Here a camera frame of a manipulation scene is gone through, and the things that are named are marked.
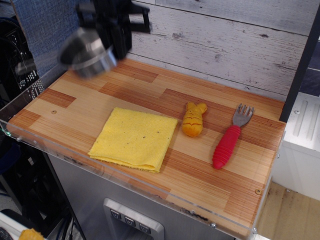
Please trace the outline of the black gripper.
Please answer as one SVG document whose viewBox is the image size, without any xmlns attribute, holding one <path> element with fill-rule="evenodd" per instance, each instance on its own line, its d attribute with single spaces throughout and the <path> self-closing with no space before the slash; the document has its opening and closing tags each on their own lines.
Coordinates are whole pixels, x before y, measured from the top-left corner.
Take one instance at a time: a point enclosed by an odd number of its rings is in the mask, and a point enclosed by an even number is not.
<svg viewBox="0 0 320 240">
<path fill-rule="evenodd" d="M 151 32 L 150 9 L 131 0 L 91 0 L 75 10 L 80 26 L 96 29 L 104 48 L 111 48 L 119 60 L 132 48 L 132 31 Z M 143 21 L 131 22 L 130 15 L 142 15 Z"/>
</svg>

